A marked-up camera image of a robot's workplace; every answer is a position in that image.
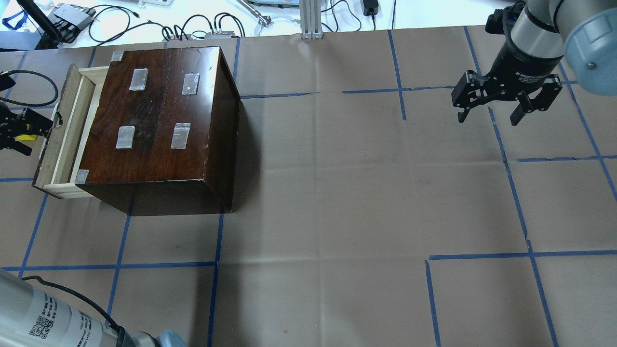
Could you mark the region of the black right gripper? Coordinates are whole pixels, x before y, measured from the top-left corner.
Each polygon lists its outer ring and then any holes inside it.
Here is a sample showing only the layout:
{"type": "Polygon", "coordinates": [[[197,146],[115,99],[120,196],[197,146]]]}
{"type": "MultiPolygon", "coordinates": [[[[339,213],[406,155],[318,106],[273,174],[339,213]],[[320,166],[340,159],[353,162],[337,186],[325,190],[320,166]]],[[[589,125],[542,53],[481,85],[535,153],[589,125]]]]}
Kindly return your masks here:
{"type": "Polygon", "coordinates": [[[464,123],[472,108],[491,101],[517,101],[510,115],[512,126],[534,111],[546,111],[557,99],[563,86],[553,73],[557,58],[533,58],[511,44],[503,44],[491,70],[481,75],[467,70],[451,94],[459,123],[464,123]]]}

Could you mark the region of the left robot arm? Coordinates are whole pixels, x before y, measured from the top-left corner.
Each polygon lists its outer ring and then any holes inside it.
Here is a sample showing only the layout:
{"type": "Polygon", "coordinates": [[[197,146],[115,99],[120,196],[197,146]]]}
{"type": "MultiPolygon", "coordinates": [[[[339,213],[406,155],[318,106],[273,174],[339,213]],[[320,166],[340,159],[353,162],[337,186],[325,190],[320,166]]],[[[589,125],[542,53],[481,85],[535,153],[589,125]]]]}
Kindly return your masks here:
{"type": "Polygon", "coordinates": [[[3,347],[185,347],[172,330],[158,336],[130,333],[86,296],[38,275],[19,277],[1,271],[1,345],[3,347]],[[48,286],[73,295],[90,305],[102,320],[48,294],[48,286]]]}

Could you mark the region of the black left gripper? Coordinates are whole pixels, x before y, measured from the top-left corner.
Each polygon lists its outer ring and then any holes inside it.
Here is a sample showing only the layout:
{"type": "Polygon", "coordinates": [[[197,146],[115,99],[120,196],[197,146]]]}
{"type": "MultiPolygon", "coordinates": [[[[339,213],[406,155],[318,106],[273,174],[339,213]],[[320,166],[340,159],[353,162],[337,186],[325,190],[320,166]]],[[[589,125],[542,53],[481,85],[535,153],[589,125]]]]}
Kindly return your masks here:
{"type": "Polygon", "coordinates": [[[40,113],[24,108],[20,115],[13,113],[6,105],[0,105],[0,149],[12,149],[25,156],[32,153],[31,147],[15,140],[20,135],[47,137],[54,121],[40,113]]]}

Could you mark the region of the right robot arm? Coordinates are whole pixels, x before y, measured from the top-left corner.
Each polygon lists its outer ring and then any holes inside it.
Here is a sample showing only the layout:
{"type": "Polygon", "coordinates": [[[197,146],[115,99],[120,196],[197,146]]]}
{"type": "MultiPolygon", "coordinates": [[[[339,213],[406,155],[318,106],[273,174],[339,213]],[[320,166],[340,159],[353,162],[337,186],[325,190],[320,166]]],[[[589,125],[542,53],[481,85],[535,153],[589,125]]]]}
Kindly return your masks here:
{"type": "Polygon", "coordinates": [[[547,110],[562,90],[553,71],[562,59],[584,90],[616,95],[617,9],[614,0],[519,0],[487,18],[485,31],[503,35],[491,70],[466,71],[451,97],[463,122],[472,108],[491,101],[516,101],[510,116],[547,110]]]}

